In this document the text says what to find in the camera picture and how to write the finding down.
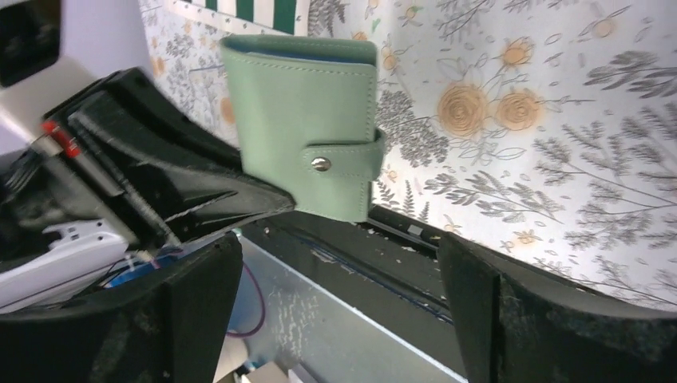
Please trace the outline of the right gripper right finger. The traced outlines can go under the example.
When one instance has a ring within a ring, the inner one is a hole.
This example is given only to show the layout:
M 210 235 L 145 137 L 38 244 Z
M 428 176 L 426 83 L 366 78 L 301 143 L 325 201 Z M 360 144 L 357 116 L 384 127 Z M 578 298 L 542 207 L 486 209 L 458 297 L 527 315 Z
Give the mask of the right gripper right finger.
M 437 260 L 471 382 L 673 382 L 676 315 L 450 233 Z

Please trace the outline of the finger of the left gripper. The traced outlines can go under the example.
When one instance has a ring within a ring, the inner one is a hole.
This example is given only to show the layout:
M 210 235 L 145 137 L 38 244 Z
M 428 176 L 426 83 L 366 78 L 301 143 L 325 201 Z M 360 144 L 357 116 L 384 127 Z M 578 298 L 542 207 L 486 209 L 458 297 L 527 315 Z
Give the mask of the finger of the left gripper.
M 138 68 L 96 80 L 45 115 L 65 165 L 141 245 L 188 243 L 292 211 L 240 152 L 179 111 Z

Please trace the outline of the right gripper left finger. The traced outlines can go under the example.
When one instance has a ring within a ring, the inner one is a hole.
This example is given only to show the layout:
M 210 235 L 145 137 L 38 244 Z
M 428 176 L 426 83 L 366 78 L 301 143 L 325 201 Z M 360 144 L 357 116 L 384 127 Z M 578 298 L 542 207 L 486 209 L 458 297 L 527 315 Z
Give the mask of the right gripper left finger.
M 243 266 L 228 233 L 110 289 L 1 317 L 4 382 L 210 382 Z

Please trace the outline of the green leather card holder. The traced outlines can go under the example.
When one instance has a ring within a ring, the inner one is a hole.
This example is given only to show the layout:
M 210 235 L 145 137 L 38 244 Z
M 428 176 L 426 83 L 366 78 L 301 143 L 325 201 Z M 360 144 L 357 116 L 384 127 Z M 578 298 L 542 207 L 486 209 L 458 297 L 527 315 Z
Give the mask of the green leather card holder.
M 231 35 L 220 43 L 244 171 L 297 211 L 364 222 L 386 136 L 370 41 Z

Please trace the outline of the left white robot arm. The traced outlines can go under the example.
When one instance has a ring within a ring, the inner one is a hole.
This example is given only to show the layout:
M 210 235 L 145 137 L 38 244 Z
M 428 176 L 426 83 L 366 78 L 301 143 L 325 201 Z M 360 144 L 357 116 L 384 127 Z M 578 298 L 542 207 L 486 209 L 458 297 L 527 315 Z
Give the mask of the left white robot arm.
M 27 95 L 23 153 L 1 173 L 1 311 L 62 302 L 124 265 L 291 211 L 291 195 L 248 176 L 239 151 L 174 107 L 141 69 L 99 80 L 42 74 Z

